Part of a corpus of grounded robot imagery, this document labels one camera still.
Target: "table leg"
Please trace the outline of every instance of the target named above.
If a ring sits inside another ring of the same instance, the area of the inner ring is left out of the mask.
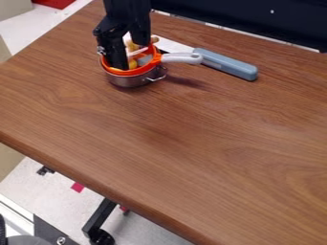
[[[110,213],[114,210],[117,204],[104,199],[98,206],[98,209],[93,213],[91,218],[86,222],[82,228],[86,237],[90,239],[91,245],[113,245],[115,239],[100,227],[108,218]]]

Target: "wooden table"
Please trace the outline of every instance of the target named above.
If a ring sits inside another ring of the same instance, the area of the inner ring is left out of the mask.
[[[0,140],[196,244],[327,244],[327,56],[154,14],[153,33],[257,65],[107,82],[95,1],[0,68]]]

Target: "red object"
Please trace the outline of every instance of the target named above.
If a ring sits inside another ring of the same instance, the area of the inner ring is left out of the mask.
[[[80,183],[77,183],[75,182],[73,185],[72,185],[72,189],[78,193],[81,193],[83,190],[84,190],[84,186],[82,186]]]
[[[35,4],[41,4],[63,10],[76,0],[32,0]]]

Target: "small object in pot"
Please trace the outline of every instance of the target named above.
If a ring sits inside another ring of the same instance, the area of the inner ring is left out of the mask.
[[[138,58],[138,65],[139,66],[146,65],[152,59],[153,59],[153,56],[152,55],[148,55],[148,56],[144,56],[144,57]]]
[[[128,65],[130,70],[138,68],[138,62],[134,58],[128,61]]]

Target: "saucepan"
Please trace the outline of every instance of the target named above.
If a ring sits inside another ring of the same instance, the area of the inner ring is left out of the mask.
[[[101,56],[100,64],[106,71],[111,83],[119,87],[131,88],[164,79],[168,70],[163,66],[163,63],[179,62],[201,64],[203,61],[202,55],[193,53],[173,53],[162,55],[153,44],[150,45],[142,54],[139,54],[134,58],[142,60],[142,64],[140,67],[128,71],[110,67],[104,56]]]

